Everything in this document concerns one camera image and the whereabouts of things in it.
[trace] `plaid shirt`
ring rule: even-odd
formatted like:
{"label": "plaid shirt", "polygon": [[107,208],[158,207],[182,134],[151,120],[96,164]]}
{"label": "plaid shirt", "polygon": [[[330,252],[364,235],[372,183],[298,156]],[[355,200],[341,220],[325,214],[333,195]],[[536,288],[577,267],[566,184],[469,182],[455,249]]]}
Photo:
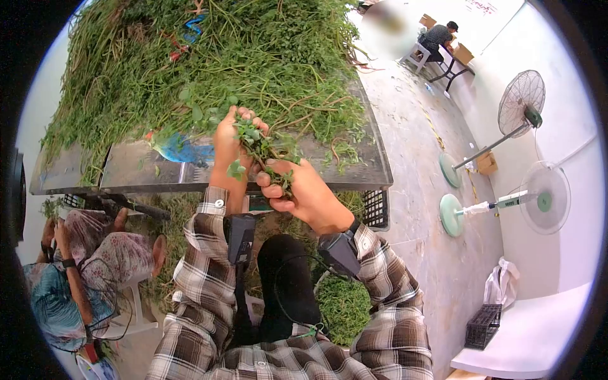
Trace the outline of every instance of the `plaid shirt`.
{"label": "plaid shirt", "polygon": [[294,324],[289,339],[232,348],[235,270],[223,232],[228,191],[209,187],[184,226],[191,247],[175,268],[175,312],[167,314],[148,379],[433,378],[423,293],[389,244],[361,225],[354,239],[371,321],[349,352]]}
{"label": "plaid shirt", "polygon": [[424,34],[424,41],[428,43],[443,45],[446,41],[452,41],[452,34],[444,25],[435,25]]}

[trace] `shirt cuff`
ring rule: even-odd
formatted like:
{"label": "shirt cuff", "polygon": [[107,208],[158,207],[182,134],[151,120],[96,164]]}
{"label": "shirt cuff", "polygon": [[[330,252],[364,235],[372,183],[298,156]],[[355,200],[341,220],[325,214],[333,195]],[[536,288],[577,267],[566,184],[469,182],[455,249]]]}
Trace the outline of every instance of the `shirt cuff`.
{"label": "shirt cuff", "polygon": [[230,192],[224,188],[214,186],[207,187],[201,202],[196,208],[196,212],[199,214],[225,215],[226,201],[228,200],[229,195]]}
{"label": "shirt cuff", "polygon": [[361,260],[374,249],[378,236],[365,224],[361,223],[354,234],[354,243],[357,246],[357,260]]}

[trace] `table leg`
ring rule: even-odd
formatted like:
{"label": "table leg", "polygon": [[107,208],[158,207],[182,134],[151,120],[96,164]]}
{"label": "table leg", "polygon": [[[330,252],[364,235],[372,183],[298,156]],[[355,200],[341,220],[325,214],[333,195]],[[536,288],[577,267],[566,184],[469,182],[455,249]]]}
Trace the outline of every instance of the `table leg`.
{"label": "table leg", "polygon": [[458,77],[460,74],[464,73],[465,71],[467,71],[467,69],[459,71],[457,74],[454,74],[454,76],[450,78],[449,82],[447,83],[446,92],[450,91],[450,86],[452,85],[452,80],[454,80],[455,77]]}
{"label": "table leg", "polygon": [[454,58],[452,58],[452,61],[450,62],[450,66],[448,66],[448,67],[447,67],[446,72],[445,72],[445,73],[443,73],[443,74],[441,74],[441,75],[439,75],[438,77],[435,77],[435,78],[431,79],[431,80],[429,81],[429,83],[433,83],[434,81],[436,81],[436,80],[438,80],[438,79],[445,78],[445,77],[447,77],[447,75],[448,75],[448,74],[452,74],[452,75],[453,75],[453,74],[454,74],[454,73],[452,72],[452,67],[453,67],[453,66],[454,66]]}

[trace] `white fan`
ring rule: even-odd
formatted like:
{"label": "white fan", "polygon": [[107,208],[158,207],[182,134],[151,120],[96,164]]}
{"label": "white fan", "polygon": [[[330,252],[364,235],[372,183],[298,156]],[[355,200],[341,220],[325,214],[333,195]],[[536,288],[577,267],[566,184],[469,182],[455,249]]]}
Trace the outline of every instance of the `white fan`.
{"label": "white fan", "polygon": [[450,236],[457,237],[468,216],[514,206],[520,207],[523,218],[536,232],[550,235],[559,231],[570,212],[570,184],[563,169],[539,161],[530,168],[517,193],[470,207],[462,207],[454,195],[446,194],[439,208],[443,228]]}
{"label": "white fan", "polygon": [[498,127],[504,137],[460,163],[456,163],[454,158],[447,153],[439,156],[439,166],[448,183],[452,187],[460,187],[462,179],[458,172],[459,168],[505,140],[516,139],[530,129],[540,127],[542,124],[541,111],[544,105],[545,82],[538,71],[526,70],[519,73],[506,87],[498,108]]}

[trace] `metal table surface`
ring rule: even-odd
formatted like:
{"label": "metal table surface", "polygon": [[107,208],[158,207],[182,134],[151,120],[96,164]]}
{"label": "metal table surface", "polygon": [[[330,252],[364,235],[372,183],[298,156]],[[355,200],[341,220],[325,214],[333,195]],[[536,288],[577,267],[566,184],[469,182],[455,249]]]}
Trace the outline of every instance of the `metal table surface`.
{"label": "metal table surface", "polygon": [[[361,81],[349,85],[350,92],[360,99],[365,109],[365,131],[367,137],[357,145],[359,157],[364,164],[348,165],[344,174],[338,173],[337,162],[324,167],[325,153],[329,146],[323,147],[313,136],[303,136],[298,145],[303,155],[322,173],[322,177],[332,190],[380,190],[393,184],[382,136],[365,94]],[[197,140],[197,144],[211,145],[211,137]],[[197,167],[192,163],[172,162],[163,158],[144,140],[115,143],[111,146],[103,167],[103,175],[98,186],[79,186],[80,147],[72,147],[62,152],[52,165],[44,169],[41,152],[32,176],[30,192],[39,194],[58,193],[161,193],[201,191],[209,184],[213,160],[206,162],[207,167]],[[259,190],[252,176],[247,185],[249,191]]]}

